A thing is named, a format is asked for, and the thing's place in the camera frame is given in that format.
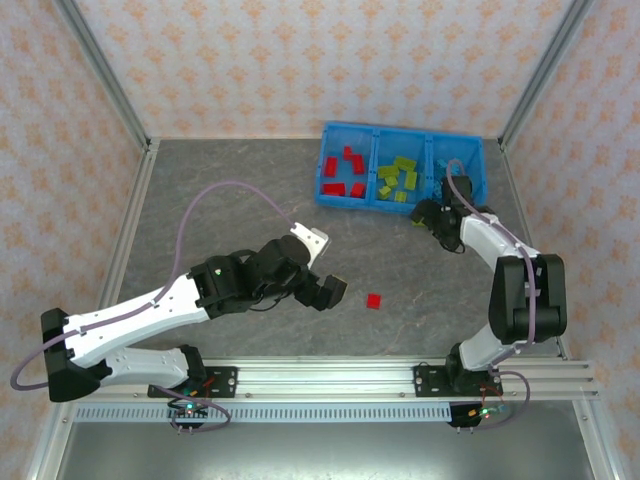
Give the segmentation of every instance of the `black mounting bracket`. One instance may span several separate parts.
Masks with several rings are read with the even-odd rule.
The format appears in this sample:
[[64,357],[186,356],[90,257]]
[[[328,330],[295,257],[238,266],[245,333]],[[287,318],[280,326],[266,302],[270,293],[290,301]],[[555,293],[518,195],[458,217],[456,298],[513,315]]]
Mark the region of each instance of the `black mounting bracket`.
[[502,385],[494,383],[488,371],[465,370],[460,360],[460,345],[454,345],[444,365],[429,365],[422,362],[413,367],[413,386],[416,397],[486,397],[497,396],[494,392],[481,390],[490,385],[502,394]]
[[[191,395],[191,391],[183,391],[181,386],[172,389],[176,393],[190,395],[197,398],[235,398],[238,387],[238,367],[205,367],[207,373],[205,380],[206,387],[197,389],[197,393]],[[149,398],[171,398],[170,395],[157,390],[153,385],[149,385],[147,390]]]

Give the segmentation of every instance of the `wire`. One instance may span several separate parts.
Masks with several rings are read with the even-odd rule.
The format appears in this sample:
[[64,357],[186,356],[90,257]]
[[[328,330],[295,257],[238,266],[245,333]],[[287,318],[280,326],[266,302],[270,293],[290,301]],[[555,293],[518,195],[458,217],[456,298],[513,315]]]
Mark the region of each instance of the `wire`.
[[[462,164],[462,162],[456,158],[450,160],[449,163],[447,164],[447,181],[449,182],[449,186],[451,187],[451,191],[453,192],[453,194],[458,198],[458,200],[460,200],[460,202],[462,202],[462,204],[466,207],[467,210],[469,210],[472,214],[474,214],[476,217],[478,217],[481,221],[483,221],[487,225],[490,225],[491,227],[493,227],[495,230],[501,233],[507,240],[509,240],[509,242],[511,242],[513,246],[518,250],[518,252],[520,252],[524,260],[524,263],[527,267],[527,277],[529,281],[530,293],[529,293],[529,332],[527,335],[527,343],[525,344],[525,347],[529,347],[533,345],[533,342],[536,336],[536,293],[535,293],[536,279],[533,271],[533,264],[531,263],[529,254],[524,249],[522,244],[518,241],[518,239],[509,230],[507,230],[505,227],[503,227],[499,223],[493,223],[491,220],[485,217],[482,213],[480,213],[473,205],[471,205],[466,198],[464,198],[464,196],[460,193],[460,191],[456,188],[455,184],[453,183],[453,178],[451,176],[451,168],[455,164],[460,166],[462,175],[464,175],[464,165]],[[498,363],[506,360],[507,358],[512,356],[513,353],[514,353],[513,350],[508,350],[507,353],[505,353],[501,358],[497,359],[494,362],[494,365],[497,365]]]
[[522,380],[522,383],[524,383],[524,388],[526,390],[524,402],[522,403],[522,406],[518,410],[516,410],[514,413],[512,413],[508,418],[505,418],[504,420],[497,423],[491,423],[489,425],[479,425],[473,429],[474,432],[477,430],[491,430],[494,428],[504,427],[505,425],[510,424],[525,412],[525,410],[529,406],[529,400],[531,400],[531,385],[529,385],[529,381],[520,372],[505,370],[503,372],[498,372],[498,373],[493,373],[493,372],[489,372],[489,373],[493,377],[500,377],[502,375],[514,375],[518,377],[520,380]]
[[[217,410],[218,412],[222,413],[222,415],[224,415],[226,417],[226,420],[222,423],[216,423],[215,425],[211,425],[209,427],[200,427],[200,428],[195,428],[195,429],[189,429],[190,433],[204,433],[204,432],[213,432],[214,430],[220,430],[221,428],[224,428],[226,426],[229,425],[229,423],[231,423],[231,414],[229,413],[229,411],[224,408],[221,407],[220,405],[217,405],[209,400],[205,400],[203,398],[198,398],[198,399],[194,399],[193,397],[187,397],[186,395],[182,395],[180,393],[174,392],[173,390],[169,390],[168,388],[164,388],[164,387],[160,387],[158,385],[154,385],[154,388],[157,388],[158,390],[160,390],[162,393],[166,394],[166,395],[171,395],[172,397],[175,397],[176,399],[180,399],[180,400],[188,400],[190,402],[193,403],[198,403],[200,405],[203,405],[205,407],[210,407],[213,408],[214,410]],[[178,432],[182,431],[182,428],[180,425],[178,425],[176,423],[176,415],[178,415],[180,413],[180,410],[176,410],[176,412],[174,412],[173,416],[171,417],[171,426],[174,428],[174,430],[177,430]]]
[[89,332],[91,330],[95,330],[96,328],[106,327],[107,325],[112,325],[112,324],[114,324],[116,322],[121,322],[123,320],[127,320],[129,318],[135,317],[136,315],[148,310],[153,305],[158,303],[166,295],[166,293],[171,289],[171,287],[173,286],[175,281],[180,276],[179,273],[180,273],[180,269],[181,269],[181,260],[182,260],[182,240],[183,240],[183,237],[184,237],[185,227],[187,225],[187,221],[189,220],[189,217],[191,216],[191,213],[193,212],[193,210],[196,207],[196,205],[200,202],[200,200],[202,200],[202,198],[204,198],[209,192],[211,192],[211,191],[213,191],[213,190],[215,190],[215,189],[217,189],[219,187],[224,187],[224,186],[236,186],[236,187],[245,188],[247,190],[251,190],[255,194],[257,194],[260,197],[262,197],[269,205],[271,205],[273,207],[273,209],[282,218],[284,218],[289,223],[289,225],[291,227],[295,226],[294,223],[291,221],[291,219],[289,219],[287,214],[284,213],[284,211],[273,200],[271,200],[271,198],[269,198],[265,193],[263,193],[261,190],[259,190],[258,188],[254,187],[253,185],[249,185],[249,184],[244,183],[244,182],[238,182],[238,181],[235,181],[235,180],[226,180],[224,182],[217,182],[217,183],[209,185],[208,187],[203,189],[198,195],[196,195],[196,197],[191,201],[191,203],[187,207],[187,210],[185,211],[184,215],[182,216],[182,219],[180,220],[180,227],[178,228],[178,235],[177,235],[177,238],[176,238],[175,256],[174,256],[174,260],[173,260],[173,268],[171,269],[171,275],[169,276],[169,280],[167,281],[165,286],[153,298],[153,300],[145,303],[144,305],[139,306],[138,308],[135,308],[134,310],[131,310],[128,313],[124,313],[122,315],[118,315],[116,317],[109,318],[107,320],[102,320],[100,322],[96,322],[96,323],[91,324],[91,325],[83,325],[78,330],[71,330],[69,332],[62,333],[62,334],[52,338],[51,340],[48,340],[47,342],[43,343],[38,348],[36,348],[33,352],[31,352],[29,355],[27,355],[25,357],[25,359],[22,360],[18,364],[18,366],[14,369],[14,371],[11,373],[11,379],[9,381],[9,383],[11,384],[11,388],[13,388],[14,390],[19,390],[19,391],[30,391],[30,390],[37,390],[37,389],[40,389],[40,388],[47,387],[48,382],[34,383],[34,384],[31,384],[31,385],[23,385],[23,384],[18,383],[18,377],[20,376],[20,373],[22,373],[22,370],[24,370],[25,367],[29,363],[31,363],[31,361],[33,361],[38,355],[40,355],[41,353],[44,353],[46,350],[51,348],[53,345],[55,345],[55,344],[57,344],[59,342],[62,342],[64,340],[66,340],[67,338],[71,338],[71,337],[73,337],[75,335],[79,335],[79,334],[85,334],[86,332]]
[[204,388],[204,398],[209,398],[209,386],[214,382],[216,377],[209,377],[209,379],[202,384]]
[[467,251],[467,247],[465,246],[464,243],[459,243],[458,245],[456,245],[456,248],[451,248],[444,242],[440,241],[440,246],[444,248],[447,252],[455,253],[456,255],[462,255],[464,252]]
[[492,387],[491,385],[485,385],[485,384],[480,385],[480,388],[484,388],[484,392],[482,392],[482,404],[483,405],[484,405],[484,401],[485,401],[486,396],[487,396],[487,390],[495,393],[498,396],[498,398],[500,398],[500,400],[502,401],[502,404],[504,405],[504,397],[502,396],[502,394],[500,393],[500,391],[497,388]]
[[287,298],[289,295],[291,295],[291,292],[287,292],[284,295],[280,295],[278,298],[275,299],[273,305],[271,305],[270,307],[267,307],[267,308],[249,308],[249,310],[251,310],[252,312],[268,312],[269,310],[273,310],[274,308],[276,308],[278,306],[278,304],[282,300]]

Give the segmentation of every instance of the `metal plate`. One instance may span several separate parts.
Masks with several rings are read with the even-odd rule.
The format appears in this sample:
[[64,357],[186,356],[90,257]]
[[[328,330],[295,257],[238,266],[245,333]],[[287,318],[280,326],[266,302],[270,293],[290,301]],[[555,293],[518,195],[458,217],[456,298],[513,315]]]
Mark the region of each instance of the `metal plate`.
[[[447,402],[389,403],[218,403],[231,413],[233,423],[397,423],[449,422]],[[166,423],[175,410],[157,403],[88,403],[78,405],[77,423]],[[212,408],[208,418],[181,418],[180,423],[220,422]]]

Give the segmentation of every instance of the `metal frame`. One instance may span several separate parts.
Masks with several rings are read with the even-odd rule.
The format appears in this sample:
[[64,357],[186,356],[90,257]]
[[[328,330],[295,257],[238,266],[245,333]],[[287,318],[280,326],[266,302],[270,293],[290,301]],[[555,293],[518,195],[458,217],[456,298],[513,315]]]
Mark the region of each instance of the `metal frame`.
[[120,233],[118,234],[118,239],[111,254],[109,270],[102,285],[98,308],[115,305],[118,301],[120,286],[122,285],[124,273],[127,269],[131,246],[133,245],[133,239],[135,238],[136,229],[138,228],[138,220],[140,219],[144,199],[147,195],[149,182],[151,181],[151,173],[153,172],[153,166],[156,162],[159,145],[159,139],[152,139],[149,146],[144,148],[142,158],[138,162],[138,170],[131,192],[129,193],[127,208],[123,214],[122,223],[120,224]]
[[[524,226],[525,240],[529,245],[533,245],[531,231],[527,222],[524,209],[520,203],[518,187],[514,181],[511,167],[509,166],[508,151],[503,149],[502,160],[507,172],[509,184],[514,193],[516,208],[520,220]],[[572,358],[571,350],[567,342],[567,334],[556,339],[563,359]],[[602,402],[587,402],[586,400],[574,400],[573,409],[576,413],[580,433],[584,440],[587,455],[596,479],[617,479],[633,478],[630,472],[625,471],[625,464],[618,453],[612,430],[615,428],[614,421],[606,410]]]
[[[419,363],[444,365],[442,358],[398,357],[221,357],[204,360],[205,366],[238,367],[235,402],[423,402],[416,397],[412,367]],[[500,364],[522,373],[531,385],[531,399],[597,400],[599,392],[589,362],[560,358],[522,357]],[[505,376],[505,400],[522,401],[525,387]],[[147,385],[101,388],[82,399],[88,402],[166,402],[146,397]],[[480,397],[433,397],[429,401],[481,400]]]
[[91,63],[107,94],[113,100],[113,104],[118,113],[120,113],[129,133],[138,145],[141,147],[146,146],[148,144],[148,136],[144,131],[144,126],[129,102],[118,78],[113,73],[107,57],[98,45],[78,4],[75,0],[55,0],[55,3],[80,43],[87,60]]
[[27,480],[57,478],[76,408],[75,403],[59,403],[52,407],[33,454]]
[[498,138],[500,148],[505,151],[518,134],[540,94],[547,85],[547,81],[555,72],[560,59],[567,51],[571,40],[582,25],[584,16],[593,4],[593,0],[574,0],[554,35],[549,47],[540,59],[529,84],[524,90],[520,101],[511,114],[502,135]]

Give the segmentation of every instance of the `wallpaper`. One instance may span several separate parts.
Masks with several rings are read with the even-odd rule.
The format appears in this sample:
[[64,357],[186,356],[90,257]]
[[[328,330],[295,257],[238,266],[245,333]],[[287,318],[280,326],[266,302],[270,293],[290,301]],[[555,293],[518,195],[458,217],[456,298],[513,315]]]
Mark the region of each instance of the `wallpaper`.
[[640,471],[640,10],[595,2],[509,149],[536,247],[559,253],[574,356],[597,362]]
[[0,2],[0,45],[0,463],[22,479],[49,399],[10,373],[43,311],[96,307],[140,151],[51,0]]
[[151,136],[497,137],[571,0],[80,0]]

